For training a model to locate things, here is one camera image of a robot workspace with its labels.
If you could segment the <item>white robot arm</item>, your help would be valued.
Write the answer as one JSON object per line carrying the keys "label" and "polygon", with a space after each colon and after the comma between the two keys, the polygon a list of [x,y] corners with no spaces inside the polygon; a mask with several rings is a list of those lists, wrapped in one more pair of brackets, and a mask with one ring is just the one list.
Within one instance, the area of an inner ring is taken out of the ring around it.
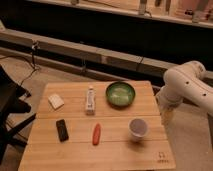
{"label": "white robot arm", "polygon": [[169,124],[173,110],[184,98],[203,108],[213,118],[213,87],[202,81],[205,73],[206,69],[199,61],[171,67],[164,73],[164,85],[156,94],[163,125]]}

